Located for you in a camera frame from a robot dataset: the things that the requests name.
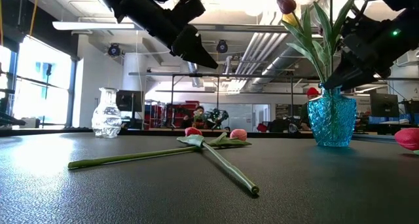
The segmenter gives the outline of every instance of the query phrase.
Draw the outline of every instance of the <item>computer monitor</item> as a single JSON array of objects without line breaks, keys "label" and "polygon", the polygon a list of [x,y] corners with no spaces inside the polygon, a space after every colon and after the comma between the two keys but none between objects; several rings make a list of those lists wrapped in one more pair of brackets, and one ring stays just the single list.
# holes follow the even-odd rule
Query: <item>computer monitor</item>
[{"label": "computer monitor", "polygon": [[371,115],[374,117],[399,117],[399,101],[392,94],[370,94]]},{"label": "computer monitor", "polygon": [[117,106],[119,110],[141,112],[142,105],[142,92],[135,90],[119,90],[117,92]]}]

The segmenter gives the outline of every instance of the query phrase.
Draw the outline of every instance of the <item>textured table surface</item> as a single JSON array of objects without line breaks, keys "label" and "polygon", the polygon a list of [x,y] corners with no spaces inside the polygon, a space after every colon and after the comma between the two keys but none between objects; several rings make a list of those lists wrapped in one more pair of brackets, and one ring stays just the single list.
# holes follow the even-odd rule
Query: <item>textured table surface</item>
[{"label": "textured table surface", "polygon": [[66,168],[72,160],[182,146],[174,137],[0,138],[0,223],[419,222],[419,157],[396,144],[249,141],[219,152],[260,187],[259,197],[207,151]]}]

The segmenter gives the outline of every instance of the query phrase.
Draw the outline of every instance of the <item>yellow cable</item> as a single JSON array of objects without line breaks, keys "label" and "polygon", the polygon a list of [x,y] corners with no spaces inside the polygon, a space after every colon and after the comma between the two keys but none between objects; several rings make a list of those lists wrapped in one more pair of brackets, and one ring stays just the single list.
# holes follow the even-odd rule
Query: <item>yellow cable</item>
[{"label": "yellow cable", "polygon": [[37,7],[38,7],[38,0],[35,0],[35,6],[33,7],[32,13],[32,21],[31,21],[31,29],[29,30],[29,36],[32,36],[33,32],[33,23],[35,22],[35,15],[37,14]]},{"label": "yellow cable", "polygon": [[0,38],[1,38],[1,46],[4,46],[4,40],[3,40],[3,10],[1,9],[1,0],[0,0]]}]

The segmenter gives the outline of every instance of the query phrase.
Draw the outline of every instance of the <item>person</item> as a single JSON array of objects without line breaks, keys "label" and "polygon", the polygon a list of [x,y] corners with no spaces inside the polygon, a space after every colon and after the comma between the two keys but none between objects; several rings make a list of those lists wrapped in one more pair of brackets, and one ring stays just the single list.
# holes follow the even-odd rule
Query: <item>person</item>
[{"label": "person", "polygon": [[[314,87],[310,87],[307,90],[307,98],[308,100],[312,100],[314,98],[317,98],[320,95],[318,90]],[[301,128],[303,130],[311,130],[310,129],[310,119],[308,117],[308,102],[302,105],[301,112],[300,112],[300,119],[301,119]]]},{"label": "person", "polygon": [[183,117],[183,121],[181,124],[181,128],[188,128],[188,127],[195,127],[195,128],[201,128],[203,127],[203,117],[204,117],[204,107],[202,106],[198,106],[195,111],[194,111],[194,117],[193,118],[189,118],[188,115]]}]

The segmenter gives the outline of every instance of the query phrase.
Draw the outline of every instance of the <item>vase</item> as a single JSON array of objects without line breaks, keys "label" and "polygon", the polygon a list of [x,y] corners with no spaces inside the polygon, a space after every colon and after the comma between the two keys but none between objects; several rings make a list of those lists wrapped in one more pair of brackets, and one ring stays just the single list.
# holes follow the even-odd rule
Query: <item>vase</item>
[{"label": "vase", "polygon": [[308,102],[308,116],[317,145],[347,147],[354,133],[356,100],[340,94],[340,87],[326,90]]},{"label": "vase", "polygon": [[100,103],[93,112],[92,128],[97,138],[115,138],[122,124],[117,107],[117,89],[100,88]]}]

